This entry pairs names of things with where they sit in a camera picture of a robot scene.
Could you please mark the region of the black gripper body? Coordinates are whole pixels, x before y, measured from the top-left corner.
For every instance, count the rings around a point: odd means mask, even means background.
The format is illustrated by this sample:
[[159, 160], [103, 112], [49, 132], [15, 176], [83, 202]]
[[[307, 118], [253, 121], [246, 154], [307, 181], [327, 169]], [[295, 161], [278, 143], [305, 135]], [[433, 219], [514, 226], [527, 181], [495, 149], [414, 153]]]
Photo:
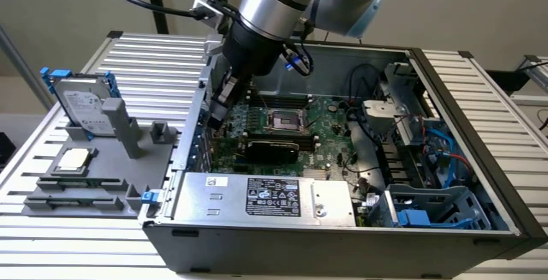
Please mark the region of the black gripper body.
[[267, 76], [290, 40], [273, 40], [234, 21], [223, 45], [233, 77]]

